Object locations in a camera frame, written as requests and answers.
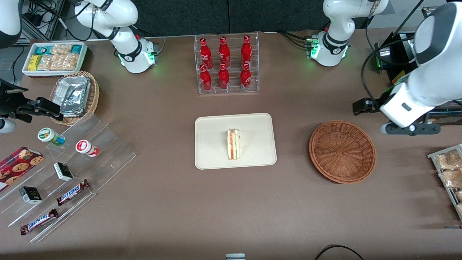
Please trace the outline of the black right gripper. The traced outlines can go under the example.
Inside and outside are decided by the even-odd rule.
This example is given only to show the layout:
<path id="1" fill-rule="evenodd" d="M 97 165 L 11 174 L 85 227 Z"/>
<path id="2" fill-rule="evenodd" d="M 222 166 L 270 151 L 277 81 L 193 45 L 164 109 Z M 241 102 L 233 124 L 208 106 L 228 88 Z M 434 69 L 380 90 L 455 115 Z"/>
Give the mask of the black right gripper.
<path id="1" fill-rule="evenodd" d="M 19 87 L 1 79 L 0 80 L 0 115 L 14 120 L 32 120 L 33 115 L 38 115 L 36 109 L 46 112 L 43 115 L 62 122 L 64 115 L 60 113 L 60 106 L 54 102 L 38 97 L 36 99 L 36 109 L 31 99 L 27 99 L 23 92 L 27 88 Z"/>

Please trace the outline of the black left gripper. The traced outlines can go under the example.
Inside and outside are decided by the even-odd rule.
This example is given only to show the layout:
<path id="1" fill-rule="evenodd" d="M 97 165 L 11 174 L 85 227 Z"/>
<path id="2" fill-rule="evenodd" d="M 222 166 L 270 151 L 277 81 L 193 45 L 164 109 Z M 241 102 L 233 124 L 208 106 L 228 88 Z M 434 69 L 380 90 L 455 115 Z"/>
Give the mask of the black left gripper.
<path id="1" fill-rule="evenodd" d="M 361 101 L 353 103 L 353 114 L 358 116 L 363 113 L 377 113 L 380 112 L 380 107 L 384 104 L 385 98 L 378 99 L 363 98 Z"/>

